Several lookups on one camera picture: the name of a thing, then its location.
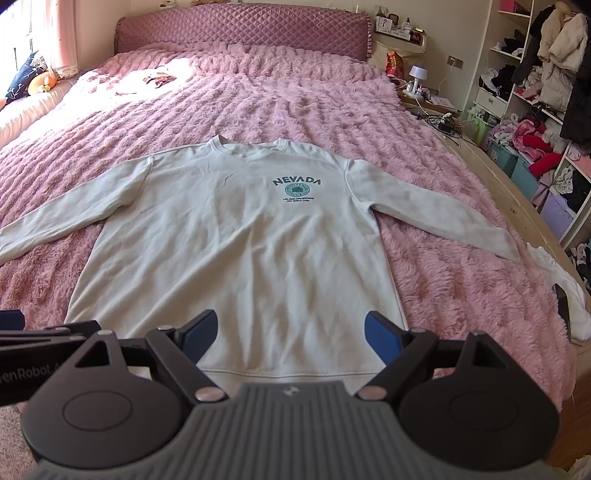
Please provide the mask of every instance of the screw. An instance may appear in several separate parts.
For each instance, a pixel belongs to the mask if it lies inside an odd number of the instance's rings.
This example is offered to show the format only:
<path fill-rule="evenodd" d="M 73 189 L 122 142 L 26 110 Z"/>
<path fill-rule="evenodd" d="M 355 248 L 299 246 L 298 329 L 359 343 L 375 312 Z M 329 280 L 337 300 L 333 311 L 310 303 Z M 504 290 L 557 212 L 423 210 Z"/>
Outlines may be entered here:
<path fill-rule="evenodd" d="M 388 391 L 377 385 L 366 385 L 359 390 L 357 395 L 361 400 L 377 401 L 385 399 L 388 396 Z"/>
<path fill-rule="evenodd" d="M 220 401 L 225 396 L 225 392 L 219 387 L 203 387 L 195 392 L 195 398 L 206 403 Z"/>

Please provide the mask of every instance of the red snack bag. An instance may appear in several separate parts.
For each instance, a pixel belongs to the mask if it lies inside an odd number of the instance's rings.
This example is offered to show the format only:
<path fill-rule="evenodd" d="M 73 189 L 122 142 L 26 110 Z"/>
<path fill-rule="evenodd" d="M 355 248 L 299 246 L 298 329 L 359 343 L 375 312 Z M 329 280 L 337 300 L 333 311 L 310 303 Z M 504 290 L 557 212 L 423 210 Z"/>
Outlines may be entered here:
<path fill-rule="evenodd" d="M 396 86 L 404 85 L 404 62 L 395 51 L 386 54 L 386 75 Z"/>

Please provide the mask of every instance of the white sweatshirt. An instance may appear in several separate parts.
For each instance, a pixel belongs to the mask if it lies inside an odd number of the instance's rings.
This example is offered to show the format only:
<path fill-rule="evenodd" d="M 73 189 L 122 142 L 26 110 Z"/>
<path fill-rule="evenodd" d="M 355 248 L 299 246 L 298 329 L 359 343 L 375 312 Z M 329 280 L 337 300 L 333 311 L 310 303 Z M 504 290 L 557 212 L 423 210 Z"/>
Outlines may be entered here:
<path fill-rule="evenodd" d="M 0 265 L 108 219 L 66 323 L 96 319 L 125 338 L 213 309 L 219 333 L 199 367 L 228 393 L 335 378 L 354 391 L 384 367 L 367 313 L 407 328 L 371 209 L 521 262 L 477 211 L 364 160 L 214 137 L 126 161 L 4 227 Z"/>

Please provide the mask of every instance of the navy floral pillow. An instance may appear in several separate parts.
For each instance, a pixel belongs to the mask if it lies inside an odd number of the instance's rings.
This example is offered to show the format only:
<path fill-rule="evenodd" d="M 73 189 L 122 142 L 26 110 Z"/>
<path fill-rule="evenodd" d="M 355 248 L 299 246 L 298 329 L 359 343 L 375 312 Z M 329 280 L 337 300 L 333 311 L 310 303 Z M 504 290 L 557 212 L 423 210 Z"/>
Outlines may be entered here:
<path fill-rule="evenodd" d="M 18 73 L 13 78 L 10 87 L 8 87 L 8 92 L 6 93 L 6 103 L 10 103 L 19 98 L 28 96 L 27 88 L 29 87 L 31 80 L 45 71 L 42 67 L 31 66 L 31 62 L 35 58 L 36 53 L 37 52 L 31 53 L 29 55 L 27 61 L 25 61 Z"/>

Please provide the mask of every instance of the bed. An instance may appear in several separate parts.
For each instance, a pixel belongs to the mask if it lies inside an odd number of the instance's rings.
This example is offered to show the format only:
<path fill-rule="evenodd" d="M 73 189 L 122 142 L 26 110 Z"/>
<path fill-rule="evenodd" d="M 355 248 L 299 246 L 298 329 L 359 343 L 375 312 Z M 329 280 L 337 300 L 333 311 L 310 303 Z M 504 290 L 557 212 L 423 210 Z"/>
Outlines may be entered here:
<path fill-rule="evenodd" d="M 478 178 L 364 61 L 368 47 L 364 15 L 313 7 L 214 4 L 122 19 L 117 55 L 0 150 L 0 226 L 120 162 L 216 134 L 364 158 L 509 229 L 523 266 L 376 216 L 409 325 L 448 339 L 488 332 L 560 407 L 574 355 L 550 285 Z M 177 80 L 117 93 L 130 73 L 158 66 Z M 0 309 L 21 309 L 28 329 L 61 323 L 101 228 L 1 267 Z M 0 421 L 0 478 L 20 478 L 32 459 L 17 411 L 1 409 Z"/>

